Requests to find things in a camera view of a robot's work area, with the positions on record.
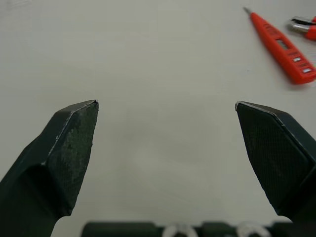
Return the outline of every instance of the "textured grip pad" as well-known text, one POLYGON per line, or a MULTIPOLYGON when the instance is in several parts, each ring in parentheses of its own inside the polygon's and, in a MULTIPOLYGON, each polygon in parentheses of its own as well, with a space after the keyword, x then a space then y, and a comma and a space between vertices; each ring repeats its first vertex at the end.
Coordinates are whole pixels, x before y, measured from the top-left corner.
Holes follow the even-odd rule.
POLYGON ((48 158, 49 172, 70 213, 89 163, 97 114, 97 103, 74 111, 48 158))

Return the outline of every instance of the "white background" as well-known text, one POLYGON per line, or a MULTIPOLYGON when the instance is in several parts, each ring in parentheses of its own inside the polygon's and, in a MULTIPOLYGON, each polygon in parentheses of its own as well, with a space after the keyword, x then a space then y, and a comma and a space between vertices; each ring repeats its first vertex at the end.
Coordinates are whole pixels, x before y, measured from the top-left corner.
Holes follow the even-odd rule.
POLYGON ((0 178, 55 111, 98 99, 90 164, 71 217, 256 221, 277 217, 248 161, 239 100, 292 114, 316 137, 316 88, 293 87, 262 46, 249 6, 285 28, 315 0, 0 0, 0 178))

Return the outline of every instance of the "screwdriver tip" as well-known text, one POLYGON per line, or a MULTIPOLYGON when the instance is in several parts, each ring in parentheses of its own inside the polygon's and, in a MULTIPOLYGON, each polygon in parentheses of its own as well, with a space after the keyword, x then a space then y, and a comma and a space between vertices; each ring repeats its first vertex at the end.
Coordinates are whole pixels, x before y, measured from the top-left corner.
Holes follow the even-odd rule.
POLYGON ((248 7, 243 7, 243 9, 250 15, 252 13, 252 10, 250 10, 248 7))

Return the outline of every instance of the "red tool handle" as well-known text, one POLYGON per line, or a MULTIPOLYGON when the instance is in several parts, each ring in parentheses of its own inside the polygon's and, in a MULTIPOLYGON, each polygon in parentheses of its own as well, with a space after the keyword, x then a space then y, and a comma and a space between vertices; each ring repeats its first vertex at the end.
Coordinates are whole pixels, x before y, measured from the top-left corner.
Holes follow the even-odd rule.
POLYGON ((308 32, 305 34, 305 37, 309 40, 316 40, 316 25, 311 25, 308 32))
POLYGON ((252 12, 250 18, 263 44, 294 84, 305 84, 316 79, 316 69, 283 33, 257 13, 252 12))

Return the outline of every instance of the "red pliers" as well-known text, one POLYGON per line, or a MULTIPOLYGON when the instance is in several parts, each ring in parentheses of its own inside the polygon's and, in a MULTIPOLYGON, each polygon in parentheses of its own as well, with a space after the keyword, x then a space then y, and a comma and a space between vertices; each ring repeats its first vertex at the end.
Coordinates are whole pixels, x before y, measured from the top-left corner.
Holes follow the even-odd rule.
POLYGON ((289 23, 292 30, 304 33, 305 38, 316 40, 316 16, 313 19, 306 19, 295 16, 289 23))

